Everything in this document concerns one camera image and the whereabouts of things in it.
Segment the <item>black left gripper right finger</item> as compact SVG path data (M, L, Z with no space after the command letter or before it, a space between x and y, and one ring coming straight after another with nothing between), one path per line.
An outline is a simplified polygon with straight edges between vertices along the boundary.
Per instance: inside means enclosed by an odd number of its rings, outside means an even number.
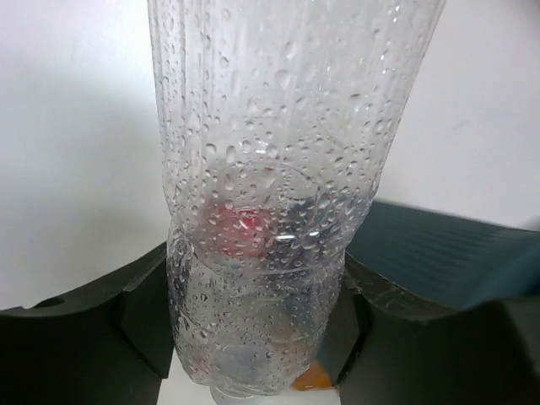
M328 351L343 404L536 404L539 300L454 311L347 256Z

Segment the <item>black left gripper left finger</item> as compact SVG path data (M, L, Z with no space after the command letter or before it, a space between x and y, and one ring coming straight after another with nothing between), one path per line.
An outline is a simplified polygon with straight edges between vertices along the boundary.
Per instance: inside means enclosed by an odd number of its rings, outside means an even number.
M173 352L165 245L1 312L3 404L155 404Z

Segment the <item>clear unlabeled plastic bottle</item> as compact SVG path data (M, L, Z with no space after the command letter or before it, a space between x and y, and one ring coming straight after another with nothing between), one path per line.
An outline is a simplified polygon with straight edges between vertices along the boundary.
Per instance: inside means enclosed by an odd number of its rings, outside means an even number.
M175 351L217 404L315 359L442 1L151 1Z

